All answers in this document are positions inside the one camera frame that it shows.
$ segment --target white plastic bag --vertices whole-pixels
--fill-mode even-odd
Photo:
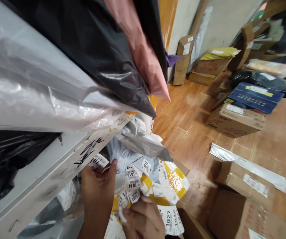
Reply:
[[[81,106],[134,109],[121,103],[108,89],[98,85],[48,39],[0,2],[0,70],[9,80],[49,87],[79,101]]]

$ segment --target package on floor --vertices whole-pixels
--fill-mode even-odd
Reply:
[[[221,170],[216,182],[272,210],[276,187],[239,164],[221,162]]]
[[[210,49],[200,58],[193,71],[208,75],[219,75],[226,70],[229,62],[239,52],[240,50],[233,47]]]
[[[231,71],[242,68],[252,48],[254,32],[252,30],[251,24],[249,23],[244,25],[241,28],[241,32],[242,32],[242,39],[240,39],[235,45],[235,48],[241,51],[228,64],[228,69]]]
[[[284,94],[279,91],[241,82],[232,92],[223,97],[213,110],[228,103],[257,113],[271,114],[283,96]]]
[[[217,239],[286,238],[286,222],[250,198],[220,189],[208,227]]]
[[[231,138],[238,138],[262,130],[265,115],[224,104],[211,113],[206,125]]]
[[[180,209],[178,212],[185,228],[185,232],[183,234],[184,239],[214,239],[214,236],[211,235],[210,232],[195,218],[193,218],[191,214],[186,212],[184,209]]]
[[[173,85],[182,85],[185,82],[186,72],[189,65],[190,54],[193,49],[194,37],[188,35],[182,37],[178,42],[177,55],[183,56],[175,65]]]

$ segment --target black bag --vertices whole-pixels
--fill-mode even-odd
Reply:
[[[125,34],[103,0],[2,0],[93,80],[155,117]]]
[[[16,172],[31,163],[61,133],[0,130],[0,199],[13,185]]]
[[[241,82],[247,82],[253,85],[258,85],[261,87],[269,88],[275,91],[280,91],[284,93],[284,98],[286,98],[286,81],[280,78],[274,80],[268,80],[267,77],[260,74],[259,71],[250,71],[246,69],[239,69],[232,73],[231,76],[231,86],[235,88]]]
[[[165,80],[167,80],[168,65],[160,26],[158,0],[134,0],[134,4],[142,29],[156,53]]]

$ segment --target wooden floor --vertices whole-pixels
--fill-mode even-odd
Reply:
[[[208,153],[211,143],[286,177],[286,99],[267,116],[264,131],[232,139],[204,125],[216,101],[207,95],[208,87],[185,81],[168,88],[172,101],[158,101],[153,133],[190,169],[191,187],[179,205],[200,223],[206,225],[217,192],[212,165],[218,159]],[[286,194],[276,191],[273,211],[286,221]]]

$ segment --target plastic mailer bag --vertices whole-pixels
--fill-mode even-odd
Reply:
[[[124,32],[103,1],[3,0],[100,85],[156,116]]]
[[[247,64],[246,67],[252,70],[265,72],[272,75],[286,74],[286,64],[281,64],[272,61],[251,59],[249,60],[249,64]]]
[[[158,58],[147,40],[133,0],[104,0],[125,32],[134,63],[152,95],[170,100],[166,80]]]
[[[13,177],[32,162],[60,133],[0,130],[0,199],[13,188]]]
[[[135,4],[137,14],[140,18],[143,32],[154,48],[162,68],[164,78],[167,81],[166,51],[162,39],[158,0],[133,0],[133,2]]]
[[[93,81],[48,39],[0,3],[0,69],[40,83],[87,107],[134,110]]]
[[[235,88],[241,82],[247,82],[282,92],[285,94],[284,98],[286,98],[286,81],[267,73],[239,69],[232,73],[230,80],[232,88]]]

